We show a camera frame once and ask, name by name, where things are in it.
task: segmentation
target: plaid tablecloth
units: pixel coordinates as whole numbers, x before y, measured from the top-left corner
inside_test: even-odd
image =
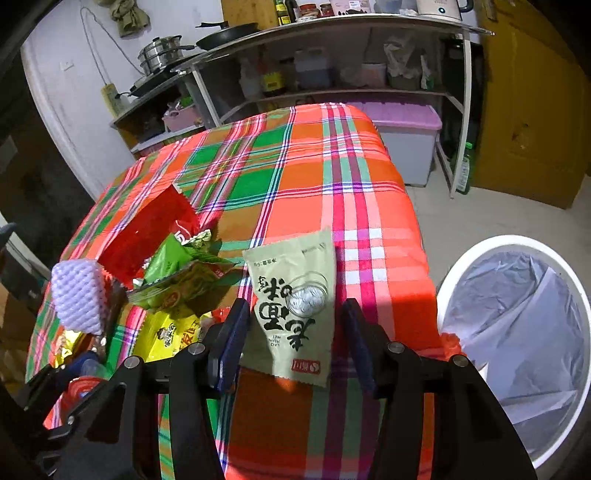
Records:
[[[390,338],[439,352],[435,291],[413,206],[375,127],[357,109],[336,103],[281,109],[167,145],[106,189],[62,259],[97,258],[172,182],[196,209],[220,216],[220,254],[241,265],[243,249],[331,228],[337,305],[354,297]],[[203,311],[230,305],[236,296],[252,300],[246,268],[207,296]],[[110,371],[130,354],[144,317],[137,307],[124,308],[109,345]],[[48,293],[31,339],[29,378],[53,359],[58,330]],[[426,406],[421,472],[428,478],[429,396]],[[214,431],[228,479],[357,479],[367,476],[381,412],[381,403],[361,392],[337,321],[327,388],[242,368],[236,393],[219,403]],[[174,476],[168,427],[164,401],[165,479]]]

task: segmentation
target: electric kettle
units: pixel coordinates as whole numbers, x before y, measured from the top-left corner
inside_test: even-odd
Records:
[[[460,7],[457,0],[417,0],[419,15],[426,17],[444,17],[446,19],[462,20],[460,13],[474,9],[474,0],[467,0],[465,7]]]

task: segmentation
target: tile floor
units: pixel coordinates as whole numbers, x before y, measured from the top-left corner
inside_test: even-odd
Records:
[[[440,165],[425,188],[407,190],[435,285],[473,245],[491,236],[514,234],[532,237],[557,251],[591,296],[591,177],[585,177],[569,210],[476,188],[451,200]]]

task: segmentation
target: trash bag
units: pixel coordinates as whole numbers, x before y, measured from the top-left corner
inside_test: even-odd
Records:
[[[584,387],[581,314],[539,258],[497,252],[458,282],[442,332],[455,333],[532,458],[552,441]]]

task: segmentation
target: frying pan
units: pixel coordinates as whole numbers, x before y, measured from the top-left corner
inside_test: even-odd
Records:
[[[203,50],[211,50],[213,48],[219,47],[220,45],[224,45],[224,43],[228,43],[260,31],[257,26],[258,24],[256,23],[246,23],[244,25],[230,27],[228,22],[202,22],[201,25],[198,25],[195,28],[222,27],[222,29],[219,32],[215,32],[211,35],[208,35],[207,37],[203,37],[197,42],[197,46]]]

